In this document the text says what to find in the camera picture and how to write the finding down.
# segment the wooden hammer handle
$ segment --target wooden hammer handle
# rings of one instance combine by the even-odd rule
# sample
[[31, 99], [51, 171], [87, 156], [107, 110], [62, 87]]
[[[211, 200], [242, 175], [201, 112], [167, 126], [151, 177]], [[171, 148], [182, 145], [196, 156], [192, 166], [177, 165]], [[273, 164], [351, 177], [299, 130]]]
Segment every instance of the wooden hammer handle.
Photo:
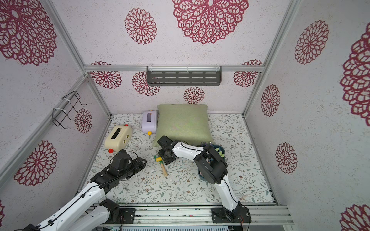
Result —
[[166, 171], [166, 169], [164, 168], [164, 165], [163, 165], [163, 164], [161, 164], [161, 166], [162, 166], [162, 170], [163, 170], [163, 174], [164, 174], [164, 176], [168, 176], [167, 171]]

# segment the leaf pattern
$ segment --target leaf pattern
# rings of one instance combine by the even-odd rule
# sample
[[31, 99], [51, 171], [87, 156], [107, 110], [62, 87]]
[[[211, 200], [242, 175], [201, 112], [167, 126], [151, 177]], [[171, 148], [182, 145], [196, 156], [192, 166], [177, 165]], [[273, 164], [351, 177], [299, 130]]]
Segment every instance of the leaf pattern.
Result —
[[[141, 132], [141, 118], [139, 114], [121, 114], [112, 118], [106, 136], [115, 125], [128, 124], [133, 133], [126, 150], [136, 152], [148, 162], [144, 170], [121, 181], [102, 200], [109, 198], [119, 204], [221, 202], [215, 187], [199, 178], [198, 169], [191, 160], [178, 158], [165, 166], [168, 177], [164, 177], [161, 165], [154, 160], [160, 149], [152, 147], [155, 134], [148, 136]], [[225, 149], [230, 184], [238, 199], [242, 203], [274, 202], [241, 114], [209, 114], [208, 125], [214, 143]], [[103, 143], [88, 179], [107, 166], [114, 155]]]

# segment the wall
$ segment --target wall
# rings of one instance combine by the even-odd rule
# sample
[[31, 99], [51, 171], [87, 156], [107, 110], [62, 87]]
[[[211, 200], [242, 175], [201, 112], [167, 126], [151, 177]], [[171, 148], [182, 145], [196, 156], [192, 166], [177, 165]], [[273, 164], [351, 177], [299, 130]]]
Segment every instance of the wall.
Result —
[[87, 64], [240, 65], [264, 61], [289, 2], [67, 0], [54, 4]]
[[370, 229], [369, 12], [304, 1], [247, 117], [298, 230]]
[[[0, 7], [0, 168], [81, 76], [41, 5], [9, 4]], [[22, 13], [36, 10], [40, 17], [32, 22]]]
[[[92, 73], [92, 77], [97, 79], [102, 73]], [[257, 77], [257, 74], [240, 72], [244, 79]], [[98, 85], [113, 114], [156, 110], [157, 105], [161, 103], [199, 103], [208, 105], [209, 111], [240, 113], [244, 110], [253, 88], [252, 85], [236, 85], [234, 72], [222, 72], [220, 86], [206, 87], [150, 87], [146, 83], [145, 72], [119, 72], [118, 75], [122, 80], [118, 88], [110, 89]]]
[[0, 192], [5, 215], [0, 230], [37, 225], [74, 197], [107, 122], [87, 83], [78, 93], [81, 103], [87, 105], [77, 103], [78, 112], [71, 111], [76, 122], [68, 118], [63, 121], [62, 125], [70, 130], [53, 126]]
[[[54, 4], [87, 64], [260, 65], [289, 2], [68, 0]], [[188, 93], [189, 87], [151, 88], [143, 72], [92, 76], [112, 113], [142, 113], [161, 103], [187, 102], [205, 103], [210, 111], [242, 112], [257, 74], [223, 72], [221, 86], [191, 88]], [[197, 100], [186, 101], [184, 93]]]
[[[38, 1], [0, 5], [0, 168], [31, 135], [81, 73]], [[107, 116], [90, 88], [78, 90], [70, 130], [53, 126], [0, 191], [0, 230], [38, 224], [77, 191]]]

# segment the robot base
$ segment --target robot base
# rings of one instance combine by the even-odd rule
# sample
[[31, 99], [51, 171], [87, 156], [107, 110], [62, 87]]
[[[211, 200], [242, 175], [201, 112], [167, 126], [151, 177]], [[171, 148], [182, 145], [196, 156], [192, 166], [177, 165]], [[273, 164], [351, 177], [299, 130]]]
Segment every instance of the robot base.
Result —
[[250, 218], [249, 209], [246, 207], [242, 207], [240, 209], [240, 216], [241, 218], [235, 218], [233, 221], [229, 221], [225, 215], [224, 208], [212, 208], [212, 221], [215, 224], [218, 223], [240, 223], [241, 220], [243, 223], [251, 223], [252, 219]]

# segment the mounting plate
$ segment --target mounting plate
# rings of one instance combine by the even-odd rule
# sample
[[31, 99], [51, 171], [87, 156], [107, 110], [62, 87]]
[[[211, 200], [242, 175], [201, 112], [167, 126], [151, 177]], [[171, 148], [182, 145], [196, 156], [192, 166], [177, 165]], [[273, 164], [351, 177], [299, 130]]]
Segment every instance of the mounting plate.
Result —
[[[223, 208], [212, 208], [211, 211], [212, 211], [212, 221], [213, 221], [213, 223], [216, 223], [216, 224], [218, 224], [218, 223], [240, 223], [239, 219], [234, 220], [234, 221], [228, 221], [228, 219], [225, 216], [225, 211], [223, 210]], [[250, 218], [250, 213], [249, 213], [248, 208], [246, 208], [246, 207], [241, 208], [240, 215], [243, 218], [243, 223], [251, 223], [252, 222], [252, 219]]]
[[[134, 208], [120, 208], [120, 213], [118, 217], [123, 215], [123, 223], [124, 224], [133, 224], [135, 218], [135, 210]], [[121, 219], [118, 219], [117, 222], [107, 221], [104, 224], [120, 224]]]

